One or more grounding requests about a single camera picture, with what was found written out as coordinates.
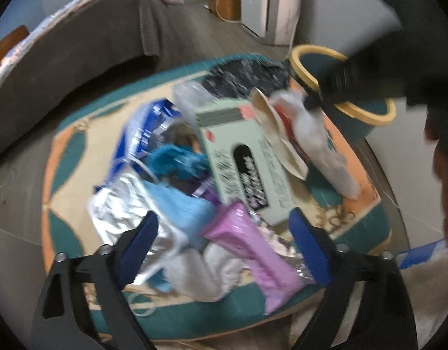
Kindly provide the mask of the pink plastic wrapper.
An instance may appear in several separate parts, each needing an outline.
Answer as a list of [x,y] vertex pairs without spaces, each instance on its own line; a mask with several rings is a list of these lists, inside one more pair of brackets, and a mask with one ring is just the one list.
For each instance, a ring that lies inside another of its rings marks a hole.
[[206,239],[246,262],[265,297],[266,315],[284,306],[311,282],[302,279],[297,270],[271,248],[241,201],[221,207],[202,233]]

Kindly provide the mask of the white tissue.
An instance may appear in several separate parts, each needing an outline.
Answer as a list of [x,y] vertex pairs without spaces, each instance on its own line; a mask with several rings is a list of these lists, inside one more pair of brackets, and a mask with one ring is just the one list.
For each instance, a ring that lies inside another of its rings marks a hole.
[[329,147],[324,112],[321,108],[307,110],[306,97],[300,90],[279,90],[270,95],[270,103],[290,118],[297,144],[324,178],[343,197],[356,200],[361,194],[360,184],[348,171],[346,157]]

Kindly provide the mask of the silver foil package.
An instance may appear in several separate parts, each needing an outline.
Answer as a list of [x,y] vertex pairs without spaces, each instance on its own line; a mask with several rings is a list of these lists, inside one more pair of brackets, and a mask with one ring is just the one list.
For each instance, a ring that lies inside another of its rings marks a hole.
[[146,213],[158,218],[157,235],[132,282],[139,286],[162,270],[165,262],[188,244],[187,235],[173,224],[147,192],[143,180],[124,165],[113,180],[89,200],[87,210],[103,244],[113,245],[126,231],[136,228]]

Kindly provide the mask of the red white paper bag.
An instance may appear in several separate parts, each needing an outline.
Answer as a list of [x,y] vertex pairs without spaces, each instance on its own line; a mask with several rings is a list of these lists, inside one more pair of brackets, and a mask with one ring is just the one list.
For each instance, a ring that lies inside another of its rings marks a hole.
[[279,163],[292,176],[305,180],[308,176],[308,166],[290,143],[284,123],[277,111],[271,106],[269,99],[259,89],[254,88],[250,92],[249,101],[255,119],[261,126],[264,137]]

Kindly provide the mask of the light blue face mask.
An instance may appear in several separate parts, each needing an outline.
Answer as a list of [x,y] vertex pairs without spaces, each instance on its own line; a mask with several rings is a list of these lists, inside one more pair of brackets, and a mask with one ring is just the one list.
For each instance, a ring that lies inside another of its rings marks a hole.
[[184,194],[173,186],[148,181],[143,181],[143,186],[160,212],[187,235],[189,246],[203,252],[207,240],[201,232],[216,215],[214,204],[206,199]]

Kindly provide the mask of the teal cloth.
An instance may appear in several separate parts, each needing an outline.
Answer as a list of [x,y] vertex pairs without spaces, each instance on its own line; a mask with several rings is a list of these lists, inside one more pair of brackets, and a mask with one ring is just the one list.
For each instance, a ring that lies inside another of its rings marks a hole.
[[189,146],[162,145],[147,156],[146,165],[159,179],[172,176],[190,181],[204,179],[210,173],[206,155],[195,153]]

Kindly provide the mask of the green tissue box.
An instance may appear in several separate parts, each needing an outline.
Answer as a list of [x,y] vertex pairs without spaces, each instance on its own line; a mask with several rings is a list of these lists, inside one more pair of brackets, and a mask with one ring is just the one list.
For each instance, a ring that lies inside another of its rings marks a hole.
[[240,200],[272,226],[294,207],[284,167],[244,99],[220,99],[195,112],[220,201]]

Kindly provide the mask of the blue snack bag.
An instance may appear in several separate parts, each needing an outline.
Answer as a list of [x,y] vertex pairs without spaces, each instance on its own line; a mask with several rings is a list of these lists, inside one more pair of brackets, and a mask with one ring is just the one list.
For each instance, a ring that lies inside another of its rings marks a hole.
[[179,118],[181,113],[168,99],[155,99],[141,104],[124,123],[120,137],[110,159],[108,172],[102,184],[94,186],[94,193],[106,187],[124,163],[141,160],[150,152],[151,135],[170,118]]

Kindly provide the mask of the clear plastic bag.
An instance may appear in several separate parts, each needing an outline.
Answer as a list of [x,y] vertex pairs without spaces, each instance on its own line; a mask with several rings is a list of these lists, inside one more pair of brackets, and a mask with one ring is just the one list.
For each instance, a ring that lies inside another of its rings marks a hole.
[[197,126],[197,110],[214,101],[217,101],[217,97],[197,81],[186,81],[173,86],[173,103],[184,119],[193,127]]

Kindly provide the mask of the teal yellow-rimmed trash bin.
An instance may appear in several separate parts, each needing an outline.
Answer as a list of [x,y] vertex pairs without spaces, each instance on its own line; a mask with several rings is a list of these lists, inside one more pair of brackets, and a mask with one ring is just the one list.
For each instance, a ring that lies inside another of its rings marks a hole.
[[[319,91],[319,79],[347,57],[330,48],[302,44],[289,56],[290,76],[309,94]],[[345,102],[324,107],[324,112],[351,145],[363,141],[376,127],[392,123],[396,117],[392,99]]]

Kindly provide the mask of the white air purifier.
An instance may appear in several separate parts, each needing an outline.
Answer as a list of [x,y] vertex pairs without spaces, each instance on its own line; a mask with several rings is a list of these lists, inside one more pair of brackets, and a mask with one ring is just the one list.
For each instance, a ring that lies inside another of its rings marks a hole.
[[242,26],[258,43],[291,45],[301,0],[241,0],[240,7]]

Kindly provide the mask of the teal patterned floor mat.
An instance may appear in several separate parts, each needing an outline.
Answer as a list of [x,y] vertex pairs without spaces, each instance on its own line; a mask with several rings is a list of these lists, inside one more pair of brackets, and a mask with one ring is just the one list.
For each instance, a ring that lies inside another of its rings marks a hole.
[[[101,184],[124,123],[144,103],[170,98],[175,84],[203,78],[222,63],[219,58],[156,73],[96,99],[64,118],[52,142],[43,193],[41,232],[44,264],[55,254],[72,257],[93,253],[100,245],[87,204]],[[333,240],[361,254],[379,254],[391,240],[391,228],[380,195],[362,163],[332,121],[324,123],[330,145],[346,157],[351,175],[361,186],[356,200],[340,197],[311,171],[307,182],[292,181],[296,205],[309,222]],[[126,296],[147,336],[157,342],[219,337],[270,321],[264,297],[249,272],[223,300],[196,302],[176,293],[160,295],[146,286],[131,286]]]

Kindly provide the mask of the wooden headboard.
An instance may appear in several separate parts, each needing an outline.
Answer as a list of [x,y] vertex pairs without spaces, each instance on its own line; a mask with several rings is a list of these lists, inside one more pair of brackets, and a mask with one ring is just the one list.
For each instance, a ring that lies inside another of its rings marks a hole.
[[29,35],[29,30],[24,26],[18,26],[11,33],[0,40],[0,63],[4,56],[19,42]]

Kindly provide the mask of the bed with brown cover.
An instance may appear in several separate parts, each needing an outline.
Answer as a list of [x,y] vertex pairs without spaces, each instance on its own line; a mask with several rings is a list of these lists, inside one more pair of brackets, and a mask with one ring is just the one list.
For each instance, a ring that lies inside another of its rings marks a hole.
[[0,89],[0,154],[75,89],[143,55],[176,63],[180,35],[162,0],[96,0],[37,41]]

